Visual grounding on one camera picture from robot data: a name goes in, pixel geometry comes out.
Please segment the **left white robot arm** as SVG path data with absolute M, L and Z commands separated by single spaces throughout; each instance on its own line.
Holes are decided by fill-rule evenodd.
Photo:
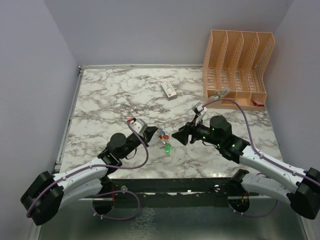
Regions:
M 40 173 L 20 198 L 26 210 L 26 217 L 37 225 L 51 220 L 58 211 L 76 200 L 97 195 L 106 197 L 111 190 L 108 175 L 116 170 L 135 170 L 146 162 L 136 166 L 123 166 L 122 159 L 128 157 L 139 146 L 147 149 L 156 126 L 147 126 L 143 132 L 131 128 L 131 135 L 118 132 L 111 136 L 106 148 L 94 159 L 72 170 L 57 174 L 48 171 Z

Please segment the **red key tag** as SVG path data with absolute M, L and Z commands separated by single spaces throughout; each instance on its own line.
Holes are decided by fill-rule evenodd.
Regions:
M 164 140 L 168 140 L 169 136 L 165 134 L 165 135 L 162 135 L 161 138 L 164 139 Z

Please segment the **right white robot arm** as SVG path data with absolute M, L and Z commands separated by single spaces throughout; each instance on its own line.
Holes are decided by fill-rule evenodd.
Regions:
M 209 126 L 195 121 L 187 122 L 172 137 L 184 146 L 203 141 L 216 147 L 227 160 L 233 161 L 266 176 L 266 178 L 239 170 L 229 189 L 240 196 L 244 192 L 266 195 L 290 205 L 300 216 L 314 220 L 320 211 L 320 172 L 289 165 L 264 154 L 248 141 L 232 133 L 231 124 L 221 115 L 213 116 Z

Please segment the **green key tag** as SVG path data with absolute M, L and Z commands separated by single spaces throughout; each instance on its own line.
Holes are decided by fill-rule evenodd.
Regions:
M 170 145 L 166 145 L 166 146 L 165 146 L 165 153 L 166 153 L 167 155 L 169 155 L 169 154 L 171 153 L 171 146 L 170 146 Z

